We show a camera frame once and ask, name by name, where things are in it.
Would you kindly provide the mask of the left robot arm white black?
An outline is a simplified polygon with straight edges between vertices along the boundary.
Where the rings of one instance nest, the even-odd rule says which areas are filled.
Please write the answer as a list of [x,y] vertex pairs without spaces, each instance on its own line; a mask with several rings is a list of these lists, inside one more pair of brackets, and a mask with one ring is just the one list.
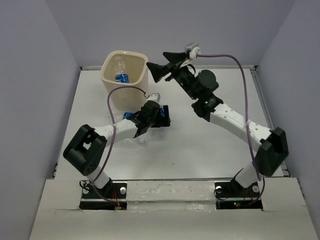
[[63,157],[88,179],[97,196],[106,198],[112,191],[113,181],[100,166],[105,148],[111,150],[115,143],[138,138],[150,128],[170,125],[169,106],[148,100],[139,111],[118,123],[103,127],[82,125],[63,151]]

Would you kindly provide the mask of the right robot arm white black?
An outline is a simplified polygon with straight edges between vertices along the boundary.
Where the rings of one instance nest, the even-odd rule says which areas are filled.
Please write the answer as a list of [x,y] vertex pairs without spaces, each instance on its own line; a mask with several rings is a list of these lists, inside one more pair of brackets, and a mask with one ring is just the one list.
[[174,79],[195,101],[191,106],[198,117],[222,127],[248,144],[251,163],[218,188],[216,196],[241,198],[254,183],[273,176],[289,155],[286,132],[280,127],[270,129],[249,120],[248,112],[242,116],[217,97],[214,91],[219,84],[212,71],[204,69],[195,73],[189,70],[193,67],[192,59],[199,54],[188,50],[164,52],[163,56],[168,60],[166,65],[146,63],[153,80],[157,83],[161,79],[167,82]]

